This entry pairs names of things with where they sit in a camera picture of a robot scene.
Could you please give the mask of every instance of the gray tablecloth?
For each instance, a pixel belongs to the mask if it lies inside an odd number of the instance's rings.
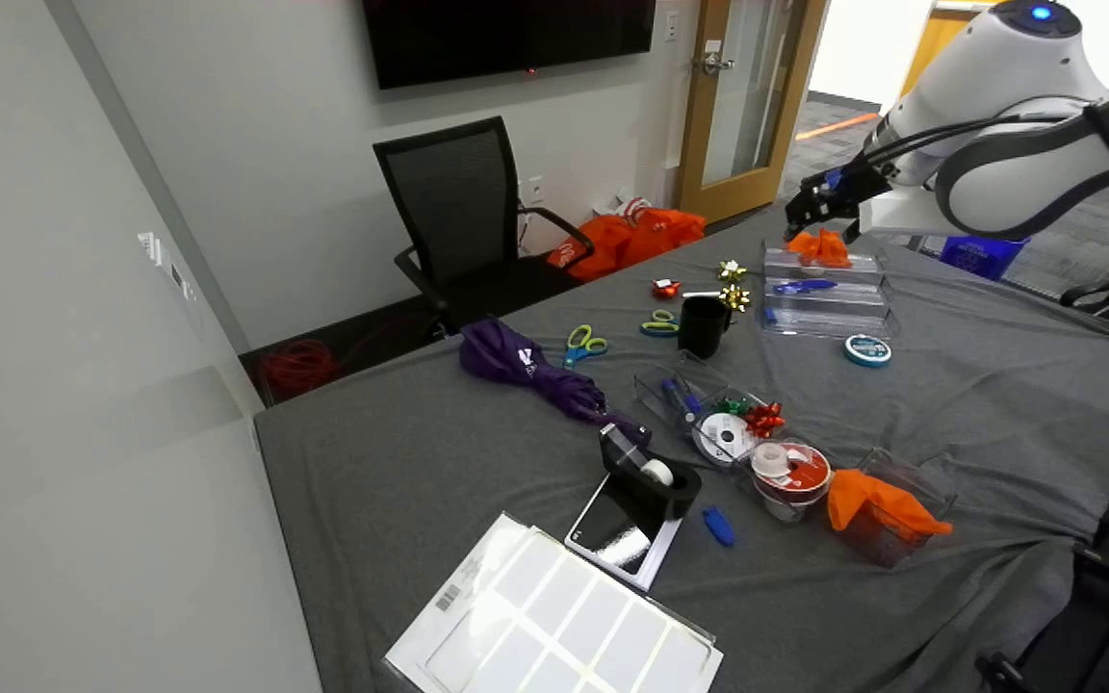
[[[760,261],[777,219],[576,289],[504,324],[546,346],[595,324],[613,351],[582,360],[609,405],[641,406],[636,373],[683,360],[641,334],[650,280],[718,284]],[[984,687],[975,658],[1022,653],[1072,591],[1072,545],[1109,505],[1109,327],[871,247],[889,277],[886,368],[858,368],[831,337],[789,337],[741,315],[701,360],[787,405],[792,429],[851,460],[882,445],[918,470],[950,540],[886,571],[841,541],[825,515],[787,527],[741,479],[704,473],[741,541],[686,523],[654,599],[713,630],[718,687]],[[509,511],[563,536],[600,479],[599,429],[527,387],[459,368],[459,337],[347,377],[257,414],[257,438],[328,693],[402,687],[388,641]],[[659,419],[654,445],[692,459]]]

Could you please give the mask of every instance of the television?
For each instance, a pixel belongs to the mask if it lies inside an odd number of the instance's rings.
[[[654,0],[361,0],[383,88],[646,52]]]

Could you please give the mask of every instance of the blue object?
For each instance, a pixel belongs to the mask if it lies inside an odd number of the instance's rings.
[[[609,341],[595,331],[595,324],[577,324],[563,341],[563,366],[577,366],[600,357]]]
[[[659,387],[686,427],[710,414],[710,405],[686,379],[662,377]]]
[[[718,505],[710,505],[710,506],[701,511],[701,519],[704,519],[710,536],[713,536],[719,545],[735,545],[735,541],[741,541],[733,519],[728,519]]]
[[[831,284],[831,277],[789,277],[773,284],[773,297],[828,291]]]
[[[843,175],[846,175],[846,173],[828,168],[828,173],[825,173],[825,186],[835,193]]]
[[[950,233],[940,251],[940,261],[998,280],[998,277],[1007,277],[1007,268],[1012,266],[1022,247],[1026,247],[1026,238]]]

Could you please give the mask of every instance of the black office chair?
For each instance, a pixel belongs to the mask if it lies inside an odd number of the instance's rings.
[[[373,153],[413,238],[398,266],[433,302],[437,334],[576,284],[545,259],[515,259],[519,214],[545,214],[577,238],[576,261],[595,254],[595,242],[552,207],[519,207],[514,143],[497,114],[378,143]]]

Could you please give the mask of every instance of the doorway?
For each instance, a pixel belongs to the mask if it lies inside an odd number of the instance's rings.
[[[733,219],[783,193],[828,0],[704,0],[679,207]]]

